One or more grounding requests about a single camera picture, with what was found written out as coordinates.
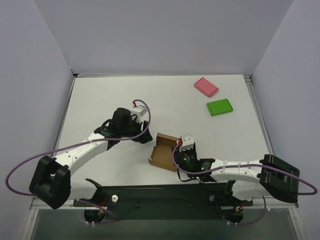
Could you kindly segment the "brown cardboard paper box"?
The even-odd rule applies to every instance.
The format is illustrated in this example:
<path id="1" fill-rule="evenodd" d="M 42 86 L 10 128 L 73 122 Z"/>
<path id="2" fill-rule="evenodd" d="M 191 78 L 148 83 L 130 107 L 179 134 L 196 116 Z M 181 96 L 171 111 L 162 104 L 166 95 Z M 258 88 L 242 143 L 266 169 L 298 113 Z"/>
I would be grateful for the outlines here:
<path id="1" fill-rule="evenodd" d="M 177 137 L 158 133 L 155 146 L 148 160 L 149 164 L 167 171 L 176 172 L 177 168 L 173 163 L 172 152 L 177 140 Z"/>

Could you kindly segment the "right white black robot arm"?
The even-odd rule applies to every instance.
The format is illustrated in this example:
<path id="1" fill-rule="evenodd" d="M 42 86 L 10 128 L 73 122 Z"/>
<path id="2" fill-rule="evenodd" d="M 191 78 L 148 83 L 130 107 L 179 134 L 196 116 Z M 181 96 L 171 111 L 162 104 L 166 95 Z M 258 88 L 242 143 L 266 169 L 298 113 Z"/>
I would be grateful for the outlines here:
<path id="1" fill-rule="evenodd" d="M 262 159 L 232 162 L 197 158 L 196 148 L 172 150 L 173 164 L 191 179 L 203 183 L 232 182 L 232 196 L 240 201 L 272 196 L 285 203 L 297 203 L 300 171 L 272 154 Z"/>

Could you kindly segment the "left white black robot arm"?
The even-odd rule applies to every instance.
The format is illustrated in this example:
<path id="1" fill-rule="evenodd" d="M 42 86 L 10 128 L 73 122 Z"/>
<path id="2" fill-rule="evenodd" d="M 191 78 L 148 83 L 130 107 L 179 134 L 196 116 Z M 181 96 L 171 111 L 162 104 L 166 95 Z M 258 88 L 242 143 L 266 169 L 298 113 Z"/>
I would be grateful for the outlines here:
<path id="1" fill-rule="evenodd" d="M 43 156 L 37 163 L 29 191 L 52 209 L 60 208 L 68 200 L 85 199 L 92 206 L 100 204 L 103 194 L 98 189 L 101 185 L 88 177 L 73 180 L 72 176 L 91 159 L 120 141 L 150 142 L 153 139 L 149 132 L 150 121 L 142 119 L 145 114 L 150 114 L 147 106 L 119 107 L 111 119 L 96 128 L 83 142 L 54 157 Z"/>

